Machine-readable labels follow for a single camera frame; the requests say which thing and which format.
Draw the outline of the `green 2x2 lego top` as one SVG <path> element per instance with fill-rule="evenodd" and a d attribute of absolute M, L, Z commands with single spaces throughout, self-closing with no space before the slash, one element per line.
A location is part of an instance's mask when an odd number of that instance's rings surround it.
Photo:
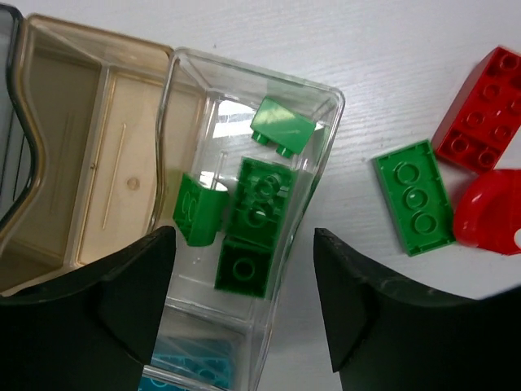
<path fill-rule="evenodd" d="M 233 236 L 223 239 L 214 288 L 264 298 L 273 250 Z"/>

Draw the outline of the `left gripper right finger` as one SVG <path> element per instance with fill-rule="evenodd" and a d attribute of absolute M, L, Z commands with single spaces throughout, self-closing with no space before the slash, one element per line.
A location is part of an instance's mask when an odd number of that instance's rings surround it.
<path fill-rule="evenodd" d="M 429 287 L 318 228 L 313 262 L 345 390 L 517 390 L 520 290 L 470 299 Z"/>

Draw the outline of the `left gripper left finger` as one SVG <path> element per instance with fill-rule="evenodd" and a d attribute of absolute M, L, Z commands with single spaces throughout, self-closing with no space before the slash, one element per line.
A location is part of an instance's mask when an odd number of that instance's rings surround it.
<path fill-rule="evenodd" d="M 1 299 L 3 390 L 136 390 L 176 254 L 162 226 L 120 251 Z"/>

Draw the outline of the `green sloped lego brick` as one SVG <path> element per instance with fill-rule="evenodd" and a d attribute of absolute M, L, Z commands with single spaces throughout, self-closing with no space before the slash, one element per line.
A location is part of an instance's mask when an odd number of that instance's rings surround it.
<path fill-rule="evenodd" d="M 252 139 L 261 144 L 274 143 L 283 157 L 299 155 L 310 140 L 316 123 L 264 97 L 250 124 Z"/>

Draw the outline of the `cyan 2x4 lego brick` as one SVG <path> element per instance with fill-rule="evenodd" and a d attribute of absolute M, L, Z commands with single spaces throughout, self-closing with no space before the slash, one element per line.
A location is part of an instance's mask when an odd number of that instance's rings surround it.
<path fill-rule="evenodd" d="M 230 389 L 234 383 L 234 368 L 228 358 L 189 358 L 179 354 L 154 354 L 151 363 L 178 375 L 223 389 Z"/>

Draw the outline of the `red 2x4 lego brick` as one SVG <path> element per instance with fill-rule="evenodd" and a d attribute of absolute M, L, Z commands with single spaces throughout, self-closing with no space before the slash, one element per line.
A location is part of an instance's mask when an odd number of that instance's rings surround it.
<path fill-rule="evenodd" d="M 498 46 L 471 70 L 432 139 L 436 155 L 494 169 L 520 127 L 520 54 Z"/>

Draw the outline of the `green 2x2 lego brick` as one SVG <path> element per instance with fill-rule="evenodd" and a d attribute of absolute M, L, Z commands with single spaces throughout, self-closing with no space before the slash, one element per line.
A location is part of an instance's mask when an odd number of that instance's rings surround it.
<path fill-rule="evenodd" d="M 263 248 L 275 248 L 296 182 L 296 171 L 244 157 L 225 232 Z"/>

